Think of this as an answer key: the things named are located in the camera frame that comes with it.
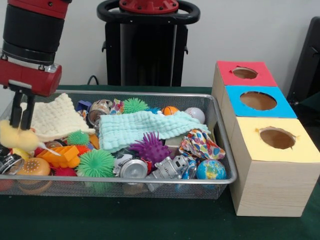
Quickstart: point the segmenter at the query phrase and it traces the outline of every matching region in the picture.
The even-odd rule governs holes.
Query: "stacked boxes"
[[[218,61],[217,98],[238,170],[238,216],[300,217],[320,174],[320,153],[263,62]]]

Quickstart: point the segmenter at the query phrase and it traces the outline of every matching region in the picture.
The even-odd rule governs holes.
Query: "purple spiky ball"
[[[140,158],[152,162],[153,168],[156,163],[170,156],[171,151],[159,140],[159,133],[157,136],[154,132],[143,134],[143,140],[136,142],[138,143],[131,144],[129,149],[136,151]]]

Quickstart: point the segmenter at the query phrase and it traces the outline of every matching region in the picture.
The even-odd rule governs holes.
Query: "red lid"
[[[217,65],[224,85],[277,86],[264,62],[218,61]]]

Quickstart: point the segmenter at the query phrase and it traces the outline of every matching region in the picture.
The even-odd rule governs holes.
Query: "red robot arm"
[[[54,64],[64,19],[72,0],[8,0],[0,49],[0,84],[15,91],[10,125],[22,130],[31,126],[35,95],[53,94],[62,76]],[[19,64],[27,62],[30,66]],[[27,109],[22,113],[22,96]]]

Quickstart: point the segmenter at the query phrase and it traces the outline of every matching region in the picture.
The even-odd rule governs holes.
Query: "wire mesh basket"
[[[233,154],[227,138],[217,100],[207,94],[178,93],[141,93],[109,91],[62,91],[48,98],[36,97],[36,102],[48,103],[59,94],[67,93],[74,106],[80,100],[91,103],[101,100],[125,100],[132,97],[145,101],[150,108],[163,108],[174,105],[181,111],[189,107],[201,109],[205,114],[205,124],[225,152],[221,160],[227,173],[224,180],[202,179],[150,179],[119,177],[63,177],[63,176],[26,176],[0,174],[0,195],[40,195],[73,197],[138,197],[138,198],[175,198],[175,199],[218,199],[227,184],[237,178]],[[1,119],[9,119],[11,105],[4,111]],[[156,186],[149,191],[148,185]]]

